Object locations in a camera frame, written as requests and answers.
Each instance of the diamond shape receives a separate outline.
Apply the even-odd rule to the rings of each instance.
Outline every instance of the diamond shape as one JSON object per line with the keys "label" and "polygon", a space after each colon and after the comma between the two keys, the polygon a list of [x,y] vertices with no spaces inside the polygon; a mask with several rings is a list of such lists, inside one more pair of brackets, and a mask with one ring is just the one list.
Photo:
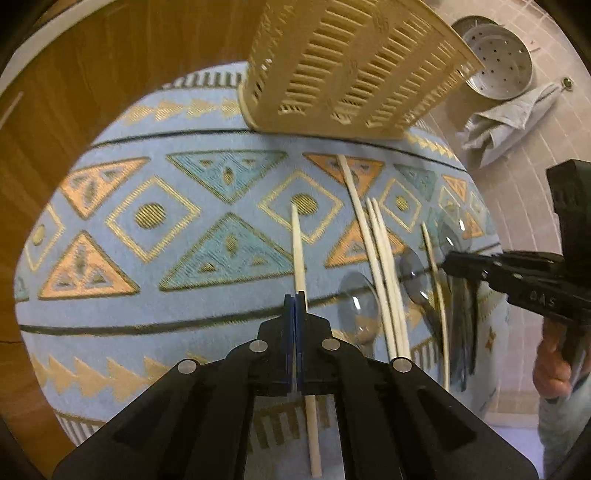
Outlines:
{"label": "diamond shape", "polygon": [[25,243],[25,256],[31,271],[37,271],[47,253],[56,244],[57,239],[61,237],[65,229],[53,207],[47,205],[45,212],[41,214],[37,221],[33,233]]}
{"label": "diamond shape", "polygon": [[476,221],[476,223],[478,223],[480,228],[485,228],[488,210],[484,205],[484,202],[474,191],[470,192],[470,201],[468,203],[468,208],[474,214],[474,220]]}
{"label": "diamond shape", "polygon": [[233,204],[287,154],[276,150],[215,150],[166,155],[166,159],[219,199]]}
{"label": "diamond shape", "polygon": [[291,231],[291,203],[299,197],[310,198],[314,208],[307,215],[300,213],[302,239],[313,244],[343,207],[343,202],[301,170],[294,171],[286,181],[265,196],[258,207],[280,225]]}
{"label": "diamond shape", "polygon": [[439,201],[437,203],[439,204],[441,210],[443,210],[452,221],[452,225],[458,225],[460,223],[462,218],[462,207],[460,202],[456,200],[447,187],[441,187],[441,191],[439,192]]}
{"label": "diamond shape", "polygon": [[412,232],[421,213],[421,202],[396,178],[391,178],[379,205],[407,232]]}
{"label": "diamond shape", "polygon": [[[140,221],[146,207],[158,205],[157,219]],[[192,204],[159,177],[152,177],[135,189],[107,217],[106,225],[144,262],[156,258],[164,248],[193,219],[199,215],[199,207]]]}

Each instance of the white chopstick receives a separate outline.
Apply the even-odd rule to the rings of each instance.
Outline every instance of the white chopstick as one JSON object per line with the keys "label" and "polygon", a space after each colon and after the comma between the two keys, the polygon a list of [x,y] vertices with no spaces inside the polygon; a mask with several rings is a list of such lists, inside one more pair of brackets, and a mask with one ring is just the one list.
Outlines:
{"label": "white chopstick", "polygon": [[351,201],[353,203],[353,209],[355,210],[355,216],[357,217],[357,222],[359,224],[359,228],[361,229],[361,236],[363,237],[365,252],[367,253],[369,267],[374,277],[375,290],[376,294],[378,295],[378,303],[382,312],[382,325],[384,327],[384,335],[386,338],[386,348],[388,350],[388,357],[390,360],[392,360],[398,356],[396,350],[396,341],[394,339],[392,317],[390,314],[390,308],[388,306],[386,292],[384,290],[384,281],[382,279],[382,273],[379,269],[378,257],[375,252],[374,241],[371,237],[367,219],[365,218],[365,213],[363,212],[363,208],[361,207],[361,201],[359,200],[357,190],[355,189],[355,182],[353,181],[351,170],[349,168],[349,165],[347,164],[347,159],[344,155],[337,155],[337,160],[339,161],[340,168],[343,171],[345,184],[347,185],[349,196],[351,197]]}
{"label": "white chopstick", "polygon": [[405,356],[406,358],[410,359],[410,341],[408,340],[408,329],[406,325],[406,314],[404,313],[404,303],[402,302],[402,292],[400,291],[400,283],[398,282],[398,273],[396,272],[396,263],[394,261],[394,253],[392,253],[392,248],[390,247],[390,239],[388,237],[388,230],[386,229],[386,224],[384,222],[384,217],[382,216],[381,209],[379,207],[378,201],[373,198],[372,204],[374,206],[374,211],[376,217],[378,218],[378,225],[382,232],[382,236],[384,239],[384,245],[386,246],[387,252],[387,260],[388,265],[382,267],[386,268],[392,277],[392,285],[394,289],[394,305],[391,305],[391,308],[397,309],[398,313],[398,321],[400,323],[400,331],[402,336],[402,349],[399,349],[399,355]]}
{"label": "white chopstick", "polygon": [[429,266],[431,267],[431,274],[433,275],[433,284],[436,289],[436,302],[439,309],[439,316],[441,318],[441,336],[443,339],[443,388],[449,391],[449,343],[447,338],[447,316],[445,313],[445,304],[443,302],[443,289],[441,288],[441,281],[439,280],[439,269],[437,262],[435,262],[435,255],[433,254],[433,245],[431,244],[431,237],[427,230],[425,222],[421,223],[421,230],[423,231],[423,239],[425,247],[427,248],[427,258],[429,259]]}
{"label": "white chopstick", "polygon": [[386,294],[388,296],[388,303],[390,304],[391,322],[394,327],[394,340],[396,341],[396,351],[398,352],[398,355],[406,356],[404,340],[402,338],[402,330],[400,328],[400,314],[398,312],[397,299],[394,293],[394,281],[392,280],[392,250],[389,247],[390,242],[388,241],[387,244],[384,242],[384,233],[378,222],[378,217],[376,216],[374,206],[369,198],[367,199],[366,203],[369,213],[369,223],[374,232],[375,243],[378,247],[379,259],[382,265],[382,271],[384,272],[384,279],[386,281]]}
{"label": "white chopstick", "polygon": [[[306,296],[306,311],[308,311],[308,295],[306,292],[306,269],[304,267],[304,248],[301,243],[300,217],[297,206],[291,204],[291,238],[294,255],[295,292],[303,291]],[[322,476],[320,461],[320,440],[318,435],[318,416],[316,413],[316,397],[305,395],[306,427],[308,430],[308,451],[310,454],[310,470],[313,478]]]}

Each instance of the gold circle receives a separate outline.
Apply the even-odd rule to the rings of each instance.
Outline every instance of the gold circle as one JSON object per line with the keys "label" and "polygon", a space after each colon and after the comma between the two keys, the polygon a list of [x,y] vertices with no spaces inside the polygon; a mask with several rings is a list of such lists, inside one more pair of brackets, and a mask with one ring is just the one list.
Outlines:
{"label": "gold circle", "polygon": [[401,212],[406,212],[409,208],[408,200],[404,198],[402,195],[398,195],[396,197],[396,206],[398,207],[398,210],[400,210]]}
{"label": "gold circle", "polygon": [[41,224],[35,229],[35,232],[33,233],[33,245],[38,247],[39,245],[41,245],[41,243],[43,242],[44,239],[45,239],[45,225]]}
{"label": "gold circle", "polygon": [[146,203],[135,212],[135,223],[145,230],[162,225],[165,218],[166,210],[159,203]]}
{"label": "gold circle", "polygon": [[313,215],[318,211],[318,202],[312,195],[308,195],[307,193],[296,193],[291,198],[291,202],[297,206],[297,213],[299,215]]}

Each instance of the gray towel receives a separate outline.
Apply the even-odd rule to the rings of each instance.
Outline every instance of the gray towel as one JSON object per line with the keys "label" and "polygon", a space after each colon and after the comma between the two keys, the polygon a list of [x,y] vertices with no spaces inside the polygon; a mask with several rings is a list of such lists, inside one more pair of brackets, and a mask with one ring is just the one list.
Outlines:
{"label": "gray towel", "polygon": [[486,112],[474,113],[457,134],[468,150],[466,167],[478,168],[499,158],[521,140],[558,99],[561,87],[547,83]]}

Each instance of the finger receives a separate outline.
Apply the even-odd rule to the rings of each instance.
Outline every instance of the finger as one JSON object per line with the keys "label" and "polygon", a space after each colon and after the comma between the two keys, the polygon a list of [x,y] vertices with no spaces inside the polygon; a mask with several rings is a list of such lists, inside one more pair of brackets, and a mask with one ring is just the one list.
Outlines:
{"label": "finger", "polygon": [[536,368],[541,368],[549,378],[560,381],[570,379],[571,367],[565,362],[558,352],[548,352],[544,348],[538,348],[538,358],[535,362]]}
{"label": "finger", "polygon": [[548,350],[555,351],[565,331],[566,327],[561,323],[545,318],[542,327],[542,343],[545,344]]}
{"label": "finger", "polygon": [[568,382],[550,378],[540,369],[534,370],[534,386],[542,398],[566,397],[571,392]]}

